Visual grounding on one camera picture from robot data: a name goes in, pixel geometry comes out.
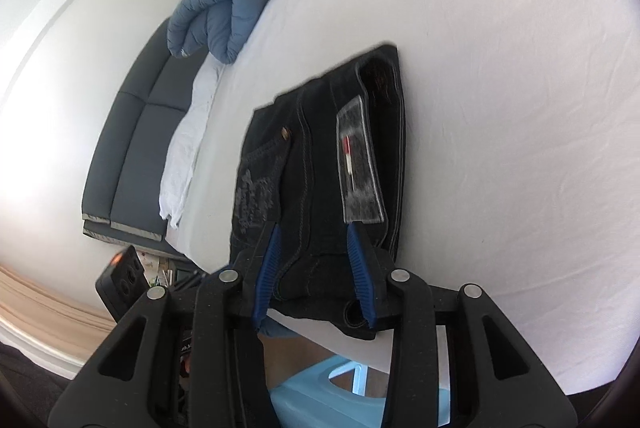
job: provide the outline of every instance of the black device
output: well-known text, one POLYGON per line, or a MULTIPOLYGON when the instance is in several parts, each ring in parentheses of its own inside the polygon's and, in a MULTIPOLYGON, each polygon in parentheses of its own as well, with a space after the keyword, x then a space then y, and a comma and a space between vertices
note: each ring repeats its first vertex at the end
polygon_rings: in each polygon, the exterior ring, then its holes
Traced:
POLYGON ((149 289, 136 248, 115 255, 95 282, 95 290, 116 322, 149 289))
MULTIPOLYGON (((280 428, 256 333, 276 228, 265 224, 255 248, 195 287, 158 287, 140 297, 69 384, 49 427, 280 428), (178 380, 189 331, 184 414, 178 380)), ((447 329, 449 426, 575 428, 568 398, 484 290, 443 289, 396 268, 359 223, 350 225, 350 246, 363 312, 374 328, 394 329, 383 428, 437 426, 436 325, 447 329)))

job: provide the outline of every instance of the blue plastic stool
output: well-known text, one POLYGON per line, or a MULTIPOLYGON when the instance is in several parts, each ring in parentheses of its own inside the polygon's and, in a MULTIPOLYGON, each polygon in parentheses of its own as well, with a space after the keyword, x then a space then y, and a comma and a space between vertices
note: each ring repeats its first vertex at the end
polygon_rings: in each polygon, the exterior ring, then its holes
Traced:
MULTIPOLYGON (((364 397, 367 367, 333 356, 303 370, 271 391, 282 428, 380 428, 384 398, 364 397), (330 379, 354 370, 353 392, 330 379)), ((449 422, 449 391, 438 391, 438 426, 449 422)))

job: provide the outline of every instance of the blue comforter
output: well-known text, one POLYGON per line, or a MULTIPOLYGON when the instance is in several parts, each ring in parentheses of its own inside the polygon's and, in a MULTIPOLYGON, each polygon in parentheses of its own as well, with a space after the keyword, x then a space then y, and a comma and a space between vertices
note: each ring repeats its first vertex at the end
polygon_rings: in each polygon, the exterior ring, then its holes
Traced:
POLYGON ((220 62, 235 62, 267 1, 182 0, 169 20, 169 51, 189 56, 207 46, 220 62))

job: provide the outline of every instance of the bed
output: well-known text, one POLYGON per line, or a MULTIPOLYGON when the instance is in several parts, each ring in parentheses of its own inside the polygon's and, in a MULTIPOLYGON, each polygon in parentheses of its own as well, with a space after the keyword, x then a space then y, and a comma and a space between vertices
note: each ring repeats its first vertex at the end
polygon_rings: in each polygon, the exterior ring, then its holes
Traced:
MULTIPOLYGON (((224 265, 253 109, 384 41, 407 112, 398 265, 484 287, 565 393, 613 380, 640 333, 639 0, 271 0, 220 81, 172 244, 224 265)), ((390 332, 270 314, 388 371, 390 332)))

